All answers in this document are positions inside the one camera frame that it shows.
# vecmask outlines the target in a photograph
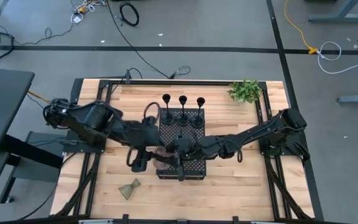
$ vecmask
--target perforated board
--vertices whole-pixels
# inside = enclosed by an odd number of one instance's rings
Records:
[[[161,109],[161,114],[165,114],[167,109]],[[178,114],[182,113],[181,108],[169,108],[169,112],[176,117]],[[198,109],[185,109],[185,113],[192,118],[197,116]],[[204,109],[201,109],[200,115],[204,116]],[[189,123],[186,126],[180,126],[176,122],[171,125],[166,125],[160,122],[160,134],[161,140],[164,145],[171,143],[175,140],[177,136],[178,129],[182,130],[182,134],[185,138],[194,141],[193,132],[196,133],[197,139],[205,136],[205,127],[202,128],[193,128]],[[187,180],[202,180],[206,176],[206,163],[205,161],[195,161],[195,162],[184,162],[183,166],[185,168],[185,179]],[[157,169],[157,175],[160,179],[177,179],[178,172],[175,167],[169,166],[167,169],[159,170]]]

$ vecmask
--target small plant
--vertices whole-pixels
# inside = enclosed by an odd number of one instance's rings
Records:
[[[253,103],[260,97],[261,88],[258,86],[258,81],[234,82],[230,84],[231,90],[227,91],[233,101]]]

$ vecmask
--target black peg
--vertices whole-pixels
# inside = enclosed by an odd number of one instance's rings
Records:
[[[205,120],[204,120],[204,116],[203,115],[200,115],[200,111],[201,111],[201,107],[204,105],[205,103],[205,99],[202,98],[202,97],[199,97],[197,99],[197,105],[198,105],[198,114],[197,115],[194,115],[192,118],[191,118],[191,125],[194,127],[194,128],[202,128],[204,125],[205,125]]]
[[[173,115],[171,113],[169,113],[169,109],[168,109],[168,103],[171,100],[171,96],[169,94],[164,94],[162,96],[162,100],[167,105],[167,112],[163,113],[161,115],[161,121],[162,121],[162,123],[164,123],[166,125],[173,124],[175,122],[175,118],[173,117]]]
[[[180,96],[179,97],[179,102],[181,104],[181,114],[178,114],[177,116],[177,123],[180,126],[186,126],[187,124],[190,123],[190,118],[187,114],[185,114],[185,104],[187,102],[187,97],[186,96]]]

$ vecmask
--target wooden table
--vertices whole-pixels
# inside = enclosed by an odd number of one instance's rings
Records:
[[[170,82],[186,83],[180,80]],[[95,100],[98,84],[98,79],[83,80],[79,105]],[[266,82],[266,86],[272,114],[287,108],[283,83]],[[187,108],[197,108],[196,99],[202,96],[206,100],[203,107],[206,135],[235,134],[258,124],[255,105],[233,102],[228,96],[228,89],[228,86],[222,85],[122,84],[112,94],[110,104],[124,112],[123,119],[141,120],[144,108],[150,102],[164,105],[162,95],[165,93],[171,94],[172,108],[180,107],[177,100],[180,95],[187,96]],[[264,120],[267,120],[262,98],[261,104]],[[236,157],[207,161],[204,180],[184,182],[160,180],[151,162],[146,172],[132,173],[131,168],[126,166],[127,151],[128,147],[107,141],[99,164],[92,218],[121,218],[123,214],[129,214],[131,219],[232,220],[233,216],[238,216],[240,220],[273,220],[264,157],[260,155],[257,141],[242,148],[242,163],[238,163]],[[304,212],[313,217],[301,160],[296,156],[281,158],[288,191]],[[82,163],[83,155],[77,154],[62,168],[51,214],[58,212],[77,188]],[[130,184],[135,178],[141,186],[126,200],[118,188]],[[278,189],[276,192],[280,216],[284,217],[282,197]]]

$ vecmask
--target green plant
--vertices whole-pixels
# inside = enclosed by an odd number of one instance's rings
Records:
[[[231,90],[227,91],[233,101],[253,103],[260,97],[261,88],[258,86],[258,81],[252,80],[244,82],[234,82],[230,84]]]

